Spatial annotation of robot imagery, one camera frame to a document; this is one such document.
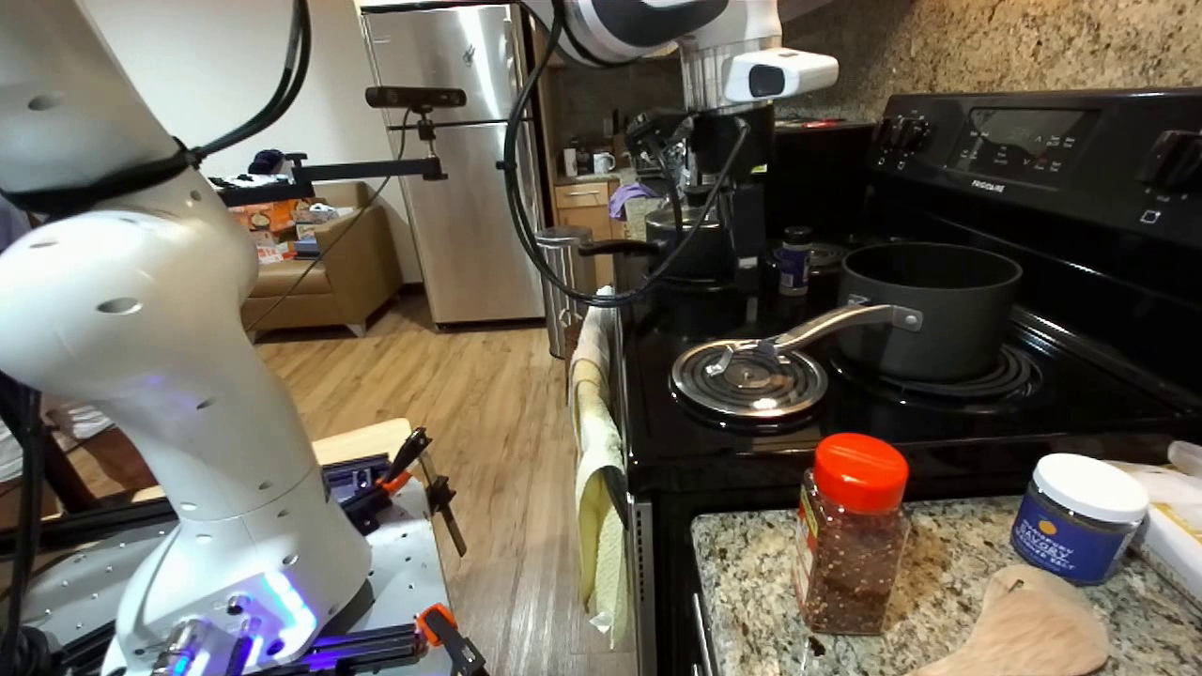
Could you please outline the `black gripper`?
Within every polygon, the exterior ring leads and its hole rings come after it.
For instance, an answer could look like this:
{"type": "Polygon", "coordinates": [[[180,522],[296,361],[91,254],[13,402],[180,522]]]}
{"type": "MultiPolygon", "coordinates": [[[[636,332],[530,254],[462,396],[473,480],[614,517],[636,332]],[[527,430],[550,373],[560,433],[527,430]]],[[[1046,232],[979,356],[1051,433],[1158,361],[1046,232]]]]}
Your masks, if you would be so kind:
{"type": "Polygon", "coordinates": [[[769,104],[707,108],[697,117],[697,167],[701,177],[723,189],[723,224],[730,230],[730,248],[744,272],[751,272],[766,248],[761,174],[769,147],[769,104]]]}

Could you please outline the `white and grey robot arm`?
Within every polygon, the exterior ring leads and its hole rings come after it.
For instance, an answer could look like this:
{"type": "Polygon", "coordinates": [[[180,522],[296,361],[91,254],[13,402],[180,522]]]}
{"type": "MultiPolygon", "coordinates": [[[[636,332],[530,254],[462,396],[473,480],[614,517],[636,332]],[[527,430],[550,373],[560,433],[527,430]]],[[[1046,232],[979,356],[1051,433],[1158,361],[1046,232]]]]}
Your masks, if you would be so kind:
{"type": "Polygon", "coordinates": [[[3,376],[103,411],[175,511],[106,664],[302,664],[372,547],[243,333],[252,244],[76,0],[0,0],[0,192],[34,217],[0,254],[3,376]]]}

